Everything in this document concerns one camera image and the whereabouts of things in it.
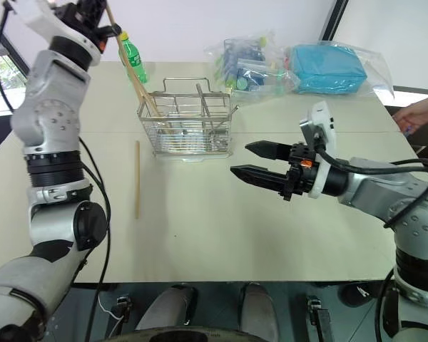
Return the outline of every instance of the metal wire basket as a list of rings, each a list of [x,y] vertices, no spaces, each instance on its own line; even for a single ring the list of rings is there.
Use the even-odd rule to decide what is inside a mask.
[[[167,91],[167,82],[192,81],[194,93]],[[200,82],[208,92],[204,93]],[[230,96],[211,90],[207,78],[165,78],[163,91],[149,94],[158,114],[147,102],[140,104],[138,117],[158,157],[202,160],[230,155],[230,124],[233,112]]]

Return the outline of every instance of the green plastic bottle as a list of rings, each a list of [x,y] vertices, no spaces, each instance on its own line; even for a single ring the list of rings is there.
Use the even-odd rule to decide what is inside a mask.
[[[123,47],[126,50],[128,61],[130,62],[133,70],[135,71],[135,74],[138,76],[141,83],[146,83],[148,81],[148,76],[146,74],[146,71],[144,70],[143,64],[141,63],[141,57],[140,53],[138,52],[138,49],[128,40],[127,32],[122,31],[120,37]]]

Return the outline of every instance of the table surface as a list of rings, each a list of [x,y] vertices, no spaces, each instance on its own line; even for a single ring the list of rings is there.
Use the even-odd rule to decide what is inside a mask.
[[[148,90],[164,77],[209,75],[204,63],[149,63]],[[81,108],[81,136],[106,183],[112,206],[112,250],[106,281],[339,281],[381,279],[394,263],[390,230],[337,199],[307,196],[286,202],[241,182],[233,165],[285,172],[284,162],[243,148],[256,140],[303,140],[299,120],[319,100],[335,119],[338,156],[379,161],[414,157],[378,99],[286,95],[246,105],[233,116],[233,155],[187,163],[158,160],[140,124],[138,101],[120,63],[91,69]],[[135,219],[135,141],[141,144],[141,216]],[[0,147],[0,265],[31,249],[21,142]],[[102,203],[96,190],[93,200]],[[77,281],[98,281],[106,243]]]

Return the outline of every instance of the blue towel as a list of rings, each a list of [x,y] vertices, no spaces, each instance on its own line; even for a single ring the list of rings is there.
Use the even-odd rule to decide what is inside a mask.
[[[300,79],[297,93],[356,93],[367,77],[355,52],[341,46],[298,45],[290,67]]]

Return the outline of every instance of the person's arm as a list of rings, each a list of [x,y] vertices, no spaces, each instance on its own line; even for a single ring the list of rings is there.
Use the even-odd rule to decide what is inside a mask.
[[[428,123],[428,98],[398,110],[393,118],[403,133],[411,135]]]

